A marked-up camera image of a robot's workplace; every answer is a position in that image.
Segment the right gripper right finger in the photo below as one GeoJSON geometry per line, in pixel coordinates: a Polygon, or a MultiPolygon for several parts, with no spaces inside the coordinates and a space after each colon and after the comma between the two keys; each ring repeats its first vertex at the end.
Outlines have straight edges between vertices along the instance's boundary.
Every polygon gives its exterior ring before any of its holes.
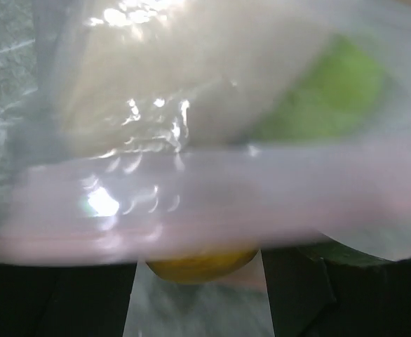
{"type": "Polygon", "coordinates": [[[275,336],[411,336],[411,259],[339,265],[262,252],[275,336]]]}

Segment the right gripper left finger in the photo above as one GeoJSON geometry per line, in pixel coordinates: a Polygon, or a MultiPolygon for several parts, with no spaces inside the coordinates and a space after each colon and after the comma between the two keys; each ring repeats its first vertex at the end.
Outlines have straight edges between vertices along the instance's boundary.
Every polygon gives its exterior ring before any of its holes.
{"type": "Polygon", "coordinates": [[[134,264],[0,264],[0,336],[122,336],[134,264]]]}

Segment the orange fake fruit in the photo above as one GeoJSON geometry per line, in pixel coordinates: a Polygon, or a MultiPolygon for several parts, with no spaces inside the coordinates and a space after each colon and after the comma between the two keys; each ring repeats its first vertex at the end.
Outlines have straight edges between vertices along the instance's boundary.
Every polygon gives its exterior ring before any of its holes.
{"type": "Polygon", "coordinates": [[[174,260],[147,262],[161,279],[178,284],[200,284],[230,275],[250,263],[258,250],[201,254],[174,260]]]}

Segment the clear zip top bag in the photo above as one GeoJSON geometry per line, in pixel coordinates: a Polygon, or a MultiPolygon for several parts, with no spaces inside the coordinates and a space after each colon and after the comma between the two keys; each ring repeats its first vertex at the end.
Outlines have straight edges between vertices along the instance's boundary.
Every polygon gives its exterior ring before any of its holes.
{"type": "Polygon", "coordinates": [[[299,249],[339,265],[411,259],[411,1],[299,1],[386,72],[352,133],[79,156],[53,102],[83,1],[29,1],[36,90],[0,114],[0,264],[95,267],[299,249]]]}

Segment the white fake radish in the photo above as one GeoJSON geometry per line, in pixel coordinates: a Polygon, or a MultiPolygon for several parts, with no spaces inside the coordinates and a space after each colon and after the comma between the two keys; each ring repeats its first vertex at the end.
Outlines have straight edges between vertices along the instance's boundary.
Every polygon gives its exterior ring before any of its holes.
{"type": "Polygon", "coordinates": [[[299,1],[83,1],[53,102],[79,156],[239,139],[330,45],[299,1]]]}

